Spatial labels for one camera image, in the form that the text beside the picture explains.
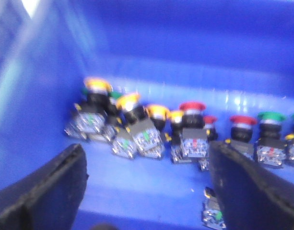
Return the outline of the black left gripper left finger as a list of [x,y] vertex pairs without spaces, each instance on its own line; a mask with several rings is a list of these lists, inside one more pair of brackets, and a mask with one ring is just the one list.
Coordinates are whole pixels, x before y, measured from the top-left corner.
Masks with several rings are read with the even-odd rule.
[[87,160],[71,144],[45,165],[0,190],[0,230],[70,230],[87,187]]

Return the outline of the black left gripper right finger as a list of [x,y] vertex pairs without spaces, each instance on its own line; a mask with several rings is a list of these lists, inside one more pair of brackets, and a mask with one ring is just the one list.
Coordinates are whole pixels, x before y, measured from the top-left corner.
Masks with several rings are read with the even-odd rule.
[[224,142],[209,145],[210,174],[229,230],[294,230],[294,184]]

